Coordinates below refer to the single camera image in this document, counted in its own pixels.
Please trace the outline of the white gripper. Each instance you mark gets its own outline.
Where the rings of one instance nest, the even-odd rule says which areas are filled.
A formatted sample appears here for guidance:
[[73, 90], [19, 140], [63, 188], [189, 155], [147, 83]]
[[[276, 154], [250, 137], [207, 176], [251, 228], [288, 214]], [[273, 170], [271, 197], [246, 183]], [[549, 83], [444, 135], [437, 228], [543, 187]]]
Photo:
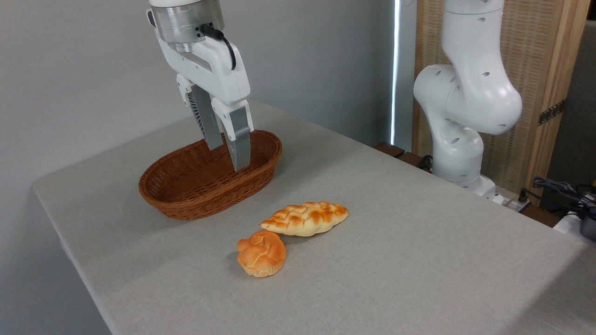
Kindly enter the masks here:
[[245, 98], [251, 93], [237, 47], [204, 34], [221, 31], [220, 9], [149, 9], [166, 62], [178, 73], [177, 85], [191, 108], [209, 150], [222, 145], [217, 116], [236, 172], [251, 163], [251, 132], [255, 130]]

